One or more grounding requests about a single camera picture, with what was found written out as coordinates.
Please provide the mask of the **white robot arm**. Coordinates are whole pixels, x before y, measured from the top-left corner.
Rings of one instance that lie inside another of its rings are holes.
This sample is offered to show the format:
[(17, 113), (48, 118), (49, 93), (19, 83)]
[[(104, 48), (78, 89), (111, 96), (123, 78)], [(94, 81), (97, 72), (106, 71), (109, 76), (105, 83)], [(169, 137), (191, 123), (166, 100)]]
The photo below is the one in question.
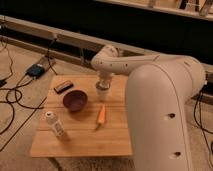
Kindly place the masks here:
[(171, 54), (121, 57), (104, 46), (91, 60), (99, 91), (111, 75), (128, 77), (125, 107), (136, 171), (193, 171), (185, 103), (206, 83), (194, 57)]

